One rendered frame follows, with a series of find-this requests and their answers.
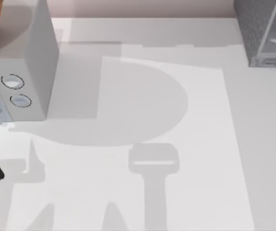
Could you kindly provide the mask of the large microwave knob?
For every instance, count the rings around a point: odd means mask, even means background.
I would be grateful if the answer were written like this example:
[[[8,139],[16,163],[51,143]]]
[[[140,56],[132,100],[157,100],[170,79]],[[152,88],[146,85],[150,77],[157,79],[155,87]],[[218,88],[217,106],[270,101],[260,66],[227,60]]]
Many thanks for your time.
[[[24,80],[16,74],[4,75],[0,79],[4,86],[12,90],[21,89],[25,85]]]

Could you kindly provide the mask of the small microwave knob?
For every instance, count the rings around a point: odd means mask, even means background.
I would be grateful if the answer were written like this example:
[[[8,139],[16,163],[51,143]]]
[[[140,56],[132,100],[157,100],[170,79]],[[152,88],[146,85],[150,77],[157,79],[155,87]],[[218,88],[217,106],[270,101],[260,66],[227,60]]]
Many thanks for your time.
[[[10,97],[10,102],[17,107],[20,108],[27,108],[32,104],[32,100],[24,95],[24,94],[18,94]]]

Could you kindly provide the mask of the pale microwave oven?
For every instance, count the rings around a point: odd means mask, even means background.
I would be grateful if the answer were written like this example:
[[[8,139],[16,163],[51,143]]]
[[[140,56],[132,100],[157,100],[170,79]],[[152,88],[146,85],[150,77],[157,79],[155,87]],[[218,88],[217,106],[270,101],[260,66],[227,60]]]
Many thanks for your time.
[[[0,14],[0,78],[20,76],[18,90],[0,79],[0,124],[42,121],[46,118],[59,58],[47,0],[3,0]],[[24,94],[32,100],[27,108],[14,106],[10,97]]]

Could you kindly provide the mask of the grey cabinet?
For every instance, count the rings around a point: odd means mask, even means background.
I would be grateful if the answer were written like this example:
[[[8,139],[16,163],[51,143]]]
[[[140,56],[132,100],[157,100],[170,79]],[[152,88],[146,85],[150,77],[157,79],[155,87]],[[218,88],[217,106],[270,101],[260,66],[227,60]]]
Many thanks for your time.
[[[234,0],[249,67],[276,67],[276,0]]]

